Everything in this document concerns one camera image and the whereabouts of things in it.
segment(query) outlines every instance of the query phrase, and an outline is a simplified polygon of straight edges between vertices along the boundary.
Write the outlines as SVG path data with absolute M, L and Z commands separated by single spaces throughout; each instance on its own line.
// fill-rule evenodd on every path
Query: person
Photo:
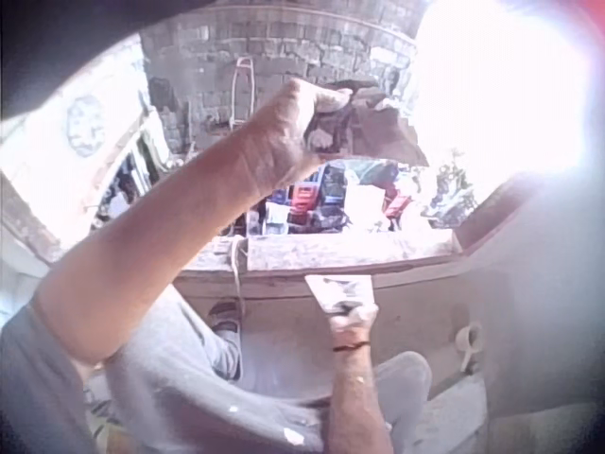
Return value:
M 431 373 L 411 352 L 372 372 L 375 313 L 331 319 L 331 396 L 275 399 L 228 382 L 242 372 L 235 306 L 217 305 L 211 329 L 171 286 L 221 227 L 317 169 L 321 158 L 304 149 L 303 133 L 315 112 L 349 96 L 291 80 L 51 269 L 0 338 L 5 447 L 95 452 L 82 388 L 103 362 L 117 414 L 144 452 L 403 450 Z

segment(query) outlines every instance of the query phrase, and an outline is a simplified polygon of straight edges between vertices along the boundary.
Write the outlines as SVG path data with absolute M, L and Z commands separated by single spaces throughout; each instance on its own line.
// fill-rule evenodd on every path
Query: gray shirt sleeve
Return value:
M 96 452 L 82 380 L 30 306 L 0 334 L 0 411 L 28 452 Z

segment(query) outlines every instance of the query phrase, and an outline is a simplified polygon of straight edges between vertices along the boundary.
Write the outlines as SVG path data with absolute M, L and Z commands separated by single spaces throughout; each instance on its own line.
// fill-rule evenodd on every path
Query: concrete wall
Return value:
M 138 35 L 108 49 L 35 112 L 11 123 L 0 170 L 66 248 L 88 234 L 91 192 L 148 103 Z
M 385 88 L 394 80 L 394 97 L 411 111 L 411 38 L 425 7 L 417 0 L 219 1 L 142 31 L 146 71 L 169 84 L 180 108 L 191 103 L 199 148 L 216 140 L 201 123 L 207 117 L 226 121 L 231 114 L 238 57 L 253 57 L 257 107 L 290 77 L 315 83 L 371 78 Z M 236 116 L 245 118 L 250 88 L 238 91 L 235 101 Z M 169 107 L 163 118 L 166 141 L 176 152 L 186 141 L 180 108 Z

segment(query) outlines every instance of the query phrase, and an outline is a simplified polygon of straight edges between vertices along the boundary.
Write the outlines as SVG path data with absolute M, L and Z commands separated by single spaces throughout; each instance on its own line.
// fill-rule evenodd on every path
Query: gray sweatpants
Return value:
M 170 286 L 106 364 L 120 421 L 147 452 L 324 452 L 329 396 L 288 400 L 238 389 L 223 379 L 235 372 L 238 347 Z M 375 377 L 401 453 L 428 396 L 430 369 L 407 352 L 378 366 Z

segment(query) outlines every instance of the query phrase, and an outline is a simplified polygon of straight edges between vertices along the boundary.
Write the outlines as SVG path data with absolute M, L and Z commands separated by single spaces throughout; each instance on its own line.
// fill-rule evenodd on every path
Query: bracelet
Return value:
M 339 347 L 334 347 L 332 349 L 333 352 L 352 352 L 353 350 L 357 350 L 365 345 L 370 345 L 367 340 L 362 342 L 354 343 L 353 345 L 340 345 Z

